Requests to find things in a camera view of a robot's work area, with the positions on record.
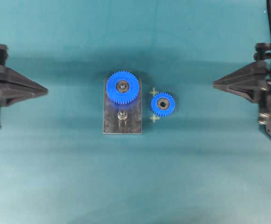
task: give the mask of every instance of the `large blue gear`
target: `large blue gear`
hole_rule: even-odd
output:
[[[165,98],[169,101],[169,107],[165,110],[160,109],[157,105],[158,100],[162,98]],[[152,99],[151,109],[159,117],[169,116],[175,109],[175,100],[169,93],[160,92]]]
[[[126,81],[129,84],[127,92],[119,92],[117,84],[119,81]],[[140,84],[137,78],[128,71],[118,71],[111,75],[107,81],[107,94],[116,104],[129,104],[138,96]]]

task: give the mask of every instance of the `yellow cross marker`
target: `yellow cross marker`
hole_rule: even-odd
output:
[[[155,87],[152,88],[152,91],[150,91],[150,93],[151,93],[153,96],[155,96],[156,94],[158,94],[158,92],[155,91]]]
[[[155,123],[155,121],[156,121],[156,120],[159,120],[160,117],[157,117],[157,116],[155,116],[155,114],[154,114],[152,117],[150,117],[150,119],[153,121],[153,123]]]

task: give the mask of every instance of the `screw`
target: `screw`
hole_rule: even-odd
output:
[[[267,122],[264,121],[264,120],[260,120],[260,121],[258,121],[258,123],[259,123],[260,125],[266,125],[266,124],[267,124]]]
[[[269,118],[270,115],[268,113],[260,113],[259,117],[261,117],[261,118]]]
[[[118,111],[118,119],[119,120],[126,120],[127,119],[127,112],[123,110]]]

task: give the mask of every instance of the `black bracket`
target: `black bracket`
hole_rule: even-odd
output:
[[[7,46],[0,44],[0,108],[48,93],[43,86],[5,67],[7,57]]]
[[[271,0],[267,0],[271,29]],[[271,43],[255,46],[255,62],[214,82],[214,88],[241,96],[259,105],[258,122],[271,136]]]

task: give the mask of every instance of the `teal surface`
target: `teal surface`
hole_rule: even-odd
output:
[[[0,224],[271,224],[257,105],[212,88],[269,41],[264,0],[0,0],[7,65],[50,91],[1,112]],[[142,135],[102,134],[117,70]],[[153,87],[177,102],[155,123]]]

